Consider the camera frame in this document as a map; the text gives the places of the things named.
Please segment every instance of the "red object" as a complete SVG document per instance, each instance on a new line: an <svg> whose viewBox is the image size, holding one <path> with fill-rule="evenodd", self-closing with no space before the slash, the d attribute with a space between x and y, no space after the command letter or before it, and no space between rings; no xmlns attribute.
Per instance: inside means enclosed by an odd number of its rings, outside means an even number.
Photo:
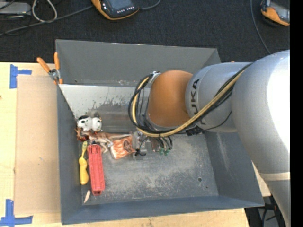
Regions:
<svg viewBox="0 0 303 227"><path fill-rule="evenodd" d="M101 195L105 190L105 180L100 145L93 144L87 147L89 157L89 176L92 194Z"/></svg>

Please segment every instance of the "cable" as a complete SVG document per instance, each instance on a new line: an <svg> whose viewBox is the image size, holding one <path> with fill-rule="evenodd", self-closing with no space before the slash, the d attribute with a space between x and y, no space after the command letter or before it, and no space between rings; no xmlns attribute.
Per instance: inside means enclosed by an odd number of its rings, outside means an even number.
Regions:
<svg viewBox="0 0 303 227"><path fill-rule="evenodd" d="M149 130L141 128L140 125L138 125L136 117L135 117L136 108L135 108L134 101L136 102L136 100L137 100L139 90L150 79L150 75L149 75L149 76L145 77L143 80L141 80L141 83L139 83L138 87L136 88L135 94L133 95L133 97L130 101L130 104L129 104L129 109L131 109L131 110L129 110L130 119L137 126L138 131L140 131L141 133L143 133L144 135L149 136L149 137L156 137L156 138L167 137L167 136L173 135L175 133L178 133L178 132L182 131L183 129L185 129L187 126L191 125L199 117L204 115L204 113L206 113L212 106L214 106L216 103L220 102L223 98L225 98L227 95L229 95L232 87L234 86L237 79L240 77L240 75L244 72L245 69L246 69L246 67L242 68L238 73L233 75L233 77L228 80L228 83L225 85L225 87L222 88L221 90L219 90L219 92L215 95L215 97L208 104L206 104L206 106L203 107L197 114L195 114L192 118L190 118L187 122L185 122L183 125L175 128L173 130L162 131L162 132L154 132L154 131L149 131Z"/></svg>
<svg viewBox="0 0 303 227"><path fill-rule="evenodd" d="M40 18L35 14L35 7L36 7L36 5L37 5L38 0L34 0L33 5L32 5L32 12L33 12L33 16L34 16L35 19L37 19L38 21L40 21L40 22L51 23L51 22L53 22L53 21L58 17L58 15L57 15L57 10L56 10L56 8L54 7L54 5L52 4L52 2L51 2L50 0L46 0L46 1L49 3L49 5L51 5L51 7L52 7L52 9L53 9L53 11L54 11L54 17L53 17L53 19L51 19L51 20L42 20L42 19L40 19Z"/></svg>
<svg viewBox="0 0 303 227"><path fill-rule="evenodd" d="M65 16L63 16L63 17L58 17L57 19L54 19L54 20L51 21L51 22L55 22L55 21L58 21L58 20L60 20L60 19L63 19L63 18L67 18L67 17L73 16L73 15L75 15L75 14L78 14L78 13L81 13L81 12L83 12L83 11L86 11L86 10L92 8L92 7L93 7L93 5L92 5L92 6L89 6L89 7L86 7L86 8L84 8L84 9L78 10L78 11L76 11L76 12L70 13L70 14L68 14L68 15L65 15ZM23 27L19 27L19 28L14 28L14 29L8 30L8 31L6 31L6 32L4 32L4 33L1 33L1 34L0 34L0 37L3 36L3 35L9 35L9 33L14 32L14 31L18 31L18 30L21 30L21 29L25 29L25 28L29 28L29 27L34 27L34 26L42 25L42 24L49 24L49 23L50 23L50 22L39 22L39 23L35 23L35 24L28 25L28 26L23 26Z"/></svg>
<svg viewBox="0 0 303 227"><path fill-rule="evenodd" d="M262 36L260 35L260 32L259 32L258 27L257 27L257 25L256 25L256 21L255 21L254 14L253 14L253 11L252 11L252 0L250 0L250 11L251 11L251 16L252 16L252 20L253 20L253 22L254 22L256 31L257 31L257 33L258 33L258 35L259 35L259 37L260 37L260 39L261 39L261 41L262 41L262 43L263 43L265 49L267 50L267 52L268 52L269 54L271 54L271 52L269 51L269 49L268 49L267 46L265 45L265 42L263 41Z"/></svg>
<svg viewBox="0 0 303 227"><path fill-rule="evenodd" d="M152 6L150 6L150 7L140 8L140 10L152 9L152 8L156 7L160 2L161 2L161 0L158 0L158 2L157 2L155 5L152 5Z"/></svg>
<svg viewBox="0 0 303 227"><path fill-rule="evenodd" d="M4 9L4 8L6 8L6 7L8 7L8 6L11 5L14 1L16 1L16 0L12 0L12 1L10 1L9 3L5 4L4 6L0 7L0 10Z"/></svg>
<svg viewBox="0 0 303 227"><path fill-rule="evenodd" d="M214 127L212 127L212 128L206 129L206 130L202 129L202 132L209 131L209 130L212 130L212 129L215 129L215 128L220 127L221 125L223 125L223 124L228 120L228 118L229 118L229 116L231 115L231 113L232 113L232 112L230 111L230 113L228 114L228 116L226 117L226 119L225 119L221 124L219 124L219 125L217 125L217 126L214 126Z"/></svg>

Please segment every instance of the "orange device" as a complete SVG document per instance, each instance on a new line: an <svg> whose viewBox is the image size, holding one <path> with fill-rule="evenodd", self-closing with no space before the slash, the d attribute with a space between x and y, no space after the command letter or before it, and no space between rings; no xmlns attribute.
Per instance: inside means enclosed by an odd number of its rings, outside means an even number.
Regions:
<svg viewBox="0 0 303 227"><path fill-rule="evenodd" d="M277 24L284 26L290 25L290 10L271 0L263 0L261 2L261 13L265 18L268 18Z"/></svg>
<svg viewBox="0 0 303 227"><path fill-rule="evenodd" d="M139 11L132 0L91 0L96 9L107 19L118 20L130 17Z"/></svg>

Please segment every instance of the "blue tape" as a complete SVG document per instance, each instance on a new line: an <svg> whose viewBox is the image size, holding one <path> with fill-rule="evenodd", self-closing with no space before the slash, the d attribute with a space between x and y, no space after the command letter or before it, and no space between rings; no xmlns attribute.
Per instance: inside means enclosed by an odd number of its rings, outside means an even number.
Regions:
<svg viewBox="0 0 303 227"><path fill-rule="evenodd" d="M24 74L24 75L31 75L31 70L18 70L17 66L13 64L10 65L10 77L9 77L9 88L17 88L17 75Z"/></svg>
<svg viewBox="0 0 303 227"><path fill-rule="evenodd" d="M14 216L14 201L6 199L5 201L5 217L1 217L0 226L14 227L15 225L31 224L33 216L15 218Z"/></svg>

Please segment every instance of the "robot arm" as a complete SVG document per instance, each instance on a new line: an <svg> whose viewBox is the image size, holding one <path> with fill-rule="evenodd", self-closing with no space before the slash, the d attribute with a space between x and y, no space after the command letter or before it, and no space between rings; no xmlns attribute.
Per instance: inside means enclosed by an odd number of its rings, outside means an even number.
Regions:
<svg viewBox="0 0 303 227"><path fill-rule="evenodd" d="M288 227L291 225L289 53L282 51L253 63L207 66L194 75L166 71L151 85L142 125L135 116L136 100L129 105L131 119L149 137L167 137L192 127L199 128L198 132L237 132Z"/></svg>

